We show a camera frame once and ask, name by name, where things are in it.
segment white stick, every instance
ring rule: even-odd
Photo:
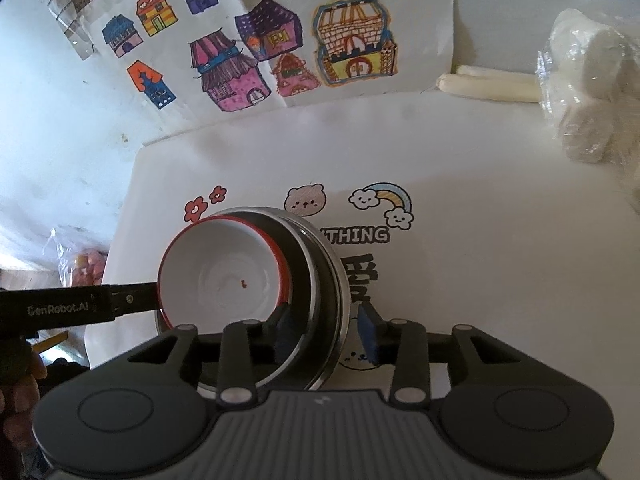
[[[495,68],[482,68],[481,66],[459,65],[456,69],[458,75],[471,75],[473,77],[484,77],[487,79],[501,79],[503,81],[519,81],[521,83],[536,84],[536,76],[522,72],[507,72],[506,70],[496,70]]]
[[[443,74],[437,86],[447,94],[471,99],[538,103],[542,101],[540,88],[535,83],[485,79],[469,75]]]

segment rainbow drawing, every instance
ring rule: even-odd
[[[407,213],[411,212],[411,199],[409,198],[409,194],[400,186],[388,182],[379,182],[365,187],[364,191],[369,189],[376,192],[376,197],[379,200],[389,200],[394,207],[400,207]]]

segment purple house drawing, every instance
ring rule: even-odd
[[[235,112],[264,101],[271,90],[258,62],[242,54],[222,30],[200,38],[191,46],[191,65],[202,75],[202,91],[224,112]]]
[[[236,27],[258,61],[302,46],[299,17],[273,0],[262,0],[249,13],[236,16]]]

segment white bowl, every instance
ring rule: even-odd
[[[169,327],[194,324],[201,334],[236,321],[265,321],[290,297],[280,248],[251,223],[211,216],[177,235],[158,270],[158,297]]]

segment black handle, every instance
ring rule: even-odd
[[[0,292],[0,338],[33,337],[38,330],[113,321],[158,309],[155,283],[91,285]]]

